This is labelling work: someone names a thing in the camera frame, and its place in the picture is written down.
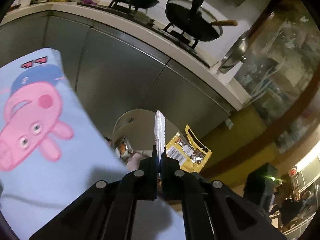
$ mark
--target yellow snack package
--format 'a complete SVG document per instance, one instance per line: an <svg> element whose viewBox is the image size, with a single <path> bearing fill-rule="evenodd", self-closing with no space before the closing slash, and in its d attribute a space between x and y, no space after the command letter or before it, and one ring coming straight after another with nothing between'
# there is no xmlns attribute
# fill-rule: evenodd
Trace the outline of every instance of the yellow snack package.
<svg viewBox="0 0 320 240"><path fill-rule="evenodd" d="M180 133L177 132L166 145L167 156L178 160L182 170L199 173L212 152L198 140L188 125L185 131L191 147L180 138Z"/></svg>

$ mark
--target wooden handle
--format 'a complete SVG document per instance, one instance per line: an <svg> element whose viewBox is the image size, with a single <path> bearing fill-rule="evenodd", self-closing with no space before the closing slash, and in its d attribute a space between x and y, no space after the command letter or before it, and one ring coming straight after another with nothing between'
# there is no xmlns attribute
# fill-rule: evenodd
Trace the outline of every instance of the wooden handle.
<svg viewBox="0 0 320 240"><path fill-rule="evenodd" d="M237 26L238 23L235 20L226 20L226 21L215 21L215 22L212 22L211 25L214 25L214 26Z"/></svg>

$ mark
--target yellow wall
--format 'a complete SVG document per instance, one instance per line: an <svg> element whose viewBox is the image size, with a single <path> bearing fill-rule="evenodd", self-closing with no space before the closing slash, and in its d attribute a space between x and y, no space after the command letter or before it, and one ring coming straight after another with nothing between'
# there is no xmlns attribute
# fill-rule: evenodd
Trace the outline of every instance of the yellow wall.
<svg viewBox="0 0 320 240"><path fill-rule="evenodd" d="M235 168L210 179L221 180L227 185L235 184L235 182L245 182L249 173L267 162L270 163L274 160L277 153L278 149L276 145L272 143Z"/></svg>
<svg viewBox="0 0 320 240"><path fill-rule="evenodd" d="M229 130L223 122L201 139L212 155L204 168L210 167L251 142L266 129L253 106L248 106L230 116L233 127Z"/></svg>

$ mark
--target blue cap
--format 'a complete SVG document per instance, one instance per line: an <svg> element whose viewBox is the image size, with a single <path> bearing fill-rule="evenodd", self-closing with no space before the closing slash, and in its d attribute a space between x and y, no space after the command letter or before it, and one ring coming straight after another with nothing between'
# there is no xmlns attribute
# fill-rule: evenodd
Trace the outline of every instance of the blue cap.
<svg viewBox="0 0 320 240"><path fill-rule="evenodd" d="M41 64L28 68L14 80L11 86L10 95L18 89L34 82L48 82L53 86L56 86L62 77L62 70L56 65Z"/></svg>

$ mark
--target gas stove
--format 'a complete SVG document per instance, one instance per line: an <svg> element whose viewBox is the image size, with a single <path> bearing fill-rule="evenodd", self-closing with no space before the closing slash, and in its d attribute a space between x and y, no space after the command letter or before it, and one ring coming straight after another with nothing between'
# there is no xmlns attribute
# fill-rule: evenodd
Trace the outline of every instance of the gas stove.
<svg viewBox="0 0 320 240"><path fill-rule="evenodd" d="M90 8L94 8L97 10L105 11L108 13L112 13L114 15L123 17L127 20L130 20L132 22L135 22L157 34L160 36L166 38L167 40L174 43L179 48L183 49L184 51L188 52L190 55L192 55L194 58L199 60L202 64L204 64L207 68L210 68L209 64L202 58L202 56L195 51L195 46L197 45L197 41L190 41L186 37L183 36L183 33L178 33L174 30L168 30L168 26L164 29L161 29L160 27L156 26L154 24L154 19L151 19L144 13L137 11L137 10L131 10L130 8L126 8L117 4L114 4L112 7L107 7L103 5L95 5L95 4L86 4L86 3L77 3L77 5L86 6Z"/></svg>

